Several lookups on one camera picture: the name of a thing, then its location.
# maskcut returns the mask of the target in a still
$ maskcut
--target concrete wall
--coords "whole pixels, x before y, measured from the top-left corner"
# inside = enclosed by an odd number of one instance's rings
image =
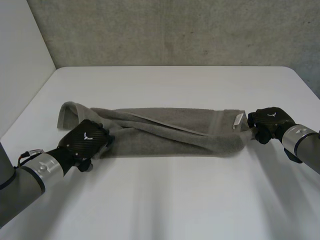
[[[25,0],[0,0],[0,138],[56,70]]]
[[[57,68],[286,66],[320,97],[318,0],[28,3]]]

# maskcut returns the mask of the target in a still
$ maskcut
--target folded towel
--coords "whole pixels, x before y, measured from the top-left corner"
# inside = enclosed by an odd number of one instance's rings
[[[239,124],[235,119],[243,114]],[[62,105],[58,129],[71,130],[84,119],[103,124],[115,136],[111,150],[100,157],[215,156],[241,151],[252,139],[243,110],[193,108],[87,108]]]

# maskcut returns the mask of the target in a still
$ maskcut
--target white wall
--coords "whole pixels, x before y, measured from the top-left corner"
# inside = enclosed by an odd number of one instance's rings
[[[0,138],[56,70],[26,0],[0,0]]]

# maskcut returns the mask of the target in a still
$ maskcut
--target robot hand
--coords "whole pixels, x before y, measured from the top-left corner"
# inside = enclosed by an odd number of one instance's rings
[[[267,144],[270,139],[278,139],[281,142],[284,133],[296,125],[295,121],[279,107],[251,112],[247,122],[250,128],[257,129],[255,139],[261,144]]]
[[[64,174],[72,166],[81,172],[89,172],[93,168],[91,158],[102,148],[110,149],[114,140],[115,137],[109,135],[109,130],[101,123],[83,120],[60,140],[57,149],[47,154],[59,161]]]

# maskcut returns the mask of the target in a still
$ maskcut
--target silver metal wrist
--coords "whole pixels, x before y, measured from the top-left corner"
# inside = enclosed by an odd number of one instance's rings
[[[64,171],[59,162],[47,153],[40,154],[24,166],[32,169],[41,178],[45,189],[52,187],[64,177]]]
[[[292,126],[287,131],[285,131],[282,137],[282,145],[290,153],[296,156],[296,153],[295,153],[296,144],[299,142],[301,138],[305,138],[306,135],[311,133],[315,133],[315,131],[313,131],[312,129],[306,126],[303,126],[303,125]]]

